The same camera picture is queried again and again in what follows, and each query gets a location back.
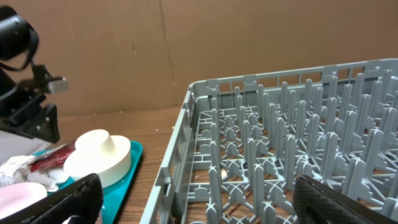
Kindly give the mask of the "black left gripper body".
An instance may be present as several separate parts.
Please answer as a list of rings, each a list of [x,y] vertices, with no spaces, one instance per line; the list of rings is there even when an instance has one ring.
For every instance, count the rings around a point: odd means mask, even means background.
[[[60,140],[57,107],[41,106],[45,96],[7,97],[1,99],[1,130],[25,138],[56,143]]]

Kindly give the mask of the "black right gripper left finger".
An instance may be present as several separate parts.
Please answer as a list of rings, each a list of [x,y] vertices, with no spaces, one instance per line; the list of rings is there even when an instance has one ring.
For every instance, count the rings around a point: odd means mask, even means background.
[[[38,202],[1,219],[2,224],[96,223],[104,202],[98,174],[89,174]]]

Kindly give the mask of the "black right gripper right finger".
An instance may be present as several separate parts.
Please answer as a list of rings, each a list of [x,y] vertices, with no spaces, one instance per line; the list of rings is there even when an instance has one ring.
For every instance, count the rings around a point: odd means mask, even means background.
[[[293,203],[299,224],[397,224],[307,175],[296,178]]]

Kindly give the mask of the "red snack wrapper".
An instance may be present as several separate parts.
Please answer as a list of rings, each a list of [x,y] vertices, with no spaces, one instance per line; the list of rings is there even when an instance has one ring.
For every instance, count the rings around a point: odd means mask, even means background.
[[[75,141],[60,146],[52,151],[49,151],[47,155],[43,154],[43,157],[36,160],[29,165],[30,171],[35,172],[38,170],[46,170],[51,167],[57,167],[63,165],[66,159],[75,151]]]

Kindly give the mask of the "large pink plate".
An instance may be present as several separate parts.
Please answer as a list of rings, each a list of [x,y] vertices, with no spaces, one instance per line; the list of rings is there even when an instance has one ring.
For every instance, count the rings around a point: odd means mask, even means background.
[[[23,182],[1,187],[1,219],[8,217],[47,196],[42,184]]]

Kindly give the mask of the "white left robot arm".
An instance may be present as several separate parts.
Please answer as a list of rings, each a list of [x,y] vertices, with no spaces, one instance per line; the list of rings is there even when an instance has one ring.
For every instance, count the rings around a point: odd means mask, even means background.
[[[1,131],[56,143],[57,107],[47,94],[68,90],[66,78],[34,63],[39,35],[10,6],[1,6]]]

